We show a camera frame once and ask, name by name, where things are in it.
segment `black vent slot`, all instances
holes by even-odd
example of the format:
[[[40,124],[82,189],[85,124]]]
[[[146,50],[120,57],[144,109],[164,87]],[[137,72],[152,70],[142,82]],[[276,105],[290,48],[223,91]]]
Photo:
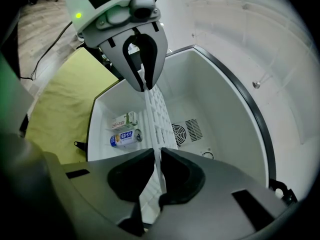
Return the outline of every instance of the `black vent slot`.
[[[274,221],[274,218],[247,190],[234,192],[232,195],[256,231],[263,229]]]
[[[158,28],[157,23],[155,21],[152,22],[152,26],[153,26],[155,32],[159,31],[159,28]]]
[[[162,140],[163,140],[163,143],[166,144],[166,141],[165,141],[165,135],[164,135],[164,131],[161,130],[161,134],[162,134]]]
[[[108,39],[108,42],[109,42],[111,48],[113,48],[113,47],[116,46],[115,41],[112,39],[112,37],[110,37],[110,38]]]
[[[158,144],[160,144],[160,140],[159,140],[159,135],[158,135],[158,130],[157,129],[155,130],[155,137],[156,137],[156,142]]]
[[[188,129],[188,132],[190,134],[190,139],[192,142],[200,140],[203,137],[201,129],[198,125],[197,119],[191,119],[191,120],[185,121],[185,125],[186,125],[186,128]]]
[[[66,172],[66,176],[68,177],[68,179],[72,179],[72,178],[76,178],[82,175],[86,175],[89,174],[90,172],[86,169],[81,169],[81,170],[75,170],[75,171],[70,171],[70,172]]]

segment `round hole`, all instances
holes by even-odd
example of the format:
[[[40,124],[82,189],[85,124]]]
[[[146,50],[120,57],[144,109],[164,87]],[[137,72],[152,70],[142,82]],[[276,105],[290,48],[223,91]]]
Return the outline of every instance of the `round hole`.
[[[275,193],[277,194],[277,196],[280,196],[280,197],[282,197],[284,195],[283,191],[280,188],[277,188],[275,190]]]
[[[205,158],[214,159],[214,155],[211,152],[204,152],[202,156]]]
[[[134,12],[134,16],[138,19],[144,19],[151,15],[151,10],[148,8],[139,8]]]

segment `black cable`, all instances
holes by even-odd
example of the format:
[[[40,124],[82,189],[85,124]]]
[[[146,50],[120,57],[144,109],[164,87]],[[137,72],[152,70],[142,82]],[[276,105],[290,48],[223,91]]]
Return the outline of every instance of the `black cable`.
[[[28,80],[36,80],[36,77],[37,77],[37,67],[38,67],[38,64],[39,62],[41,61],[41,59],[51,50],[52,47],[54,47],[54,45],[58,42],[58,40],[61,38],[61,36],[64,34],[64,32],[67,30],[67,28],[70,27],[70,25],[72,24],[72,21],[70,21],[68,23],[68,25],[66,25],[64,27],[64,29],[61,31],[61,33],[59,34],[59,36],[54,40],[54,42],[50,45],[50,47],[45,51],[45,53],[40,57],[40,59],[38,60],[38,62],[36,63],[35,65],[35,68],[34,70],[32,71],[30,77],[20,77],[21,79],[28,79]]]
[[[204,153],[202,154],[202,156],[204,157],[205,154],[208,154],[208,153],[212,156],[212,159],[215,159],[215,158],[214,158],[214,155],[213,155],[211,152],[208,152],[208,151],[207,151],[207,152],[204,152]]]
[[[22,76],[20,76],[20,78],[21,78],[21,79],[29,79],[29,80],[33,81],[33,79],[30,78],[30,77],[22,77]]]

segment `blue label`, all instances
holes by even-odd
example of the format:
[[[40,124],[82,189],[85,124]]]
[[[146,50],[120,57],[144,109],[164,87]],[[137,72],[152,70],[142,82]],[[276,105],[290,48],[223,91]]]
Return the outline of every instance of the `blue label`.
[[[121,133],[120,139],[123,140],[123,139],[126,139],[126,138],[130,138],[132,136],[132,133],[133,133],[132,130],[128,131],[128,132]]]
[[[117,143],[116,143],[116,136],[113,135],[110,139],[110,144],[112,147],[116,147],[117,146]]]

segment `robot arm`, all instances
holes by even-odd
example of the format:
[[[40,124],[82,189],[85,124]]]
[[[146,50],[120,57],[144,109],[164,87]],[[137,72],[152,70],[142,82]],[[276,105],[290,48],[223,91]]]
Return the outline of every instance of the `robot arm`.
[[[146,87],[153,88],[168,49],[155,0],[66,0],[66,3],[86,45],[100,47],[129,84],[143,92],[144,81],[137,72],[140,68],[135,67],[128,54],[130,44],[139,47]]]

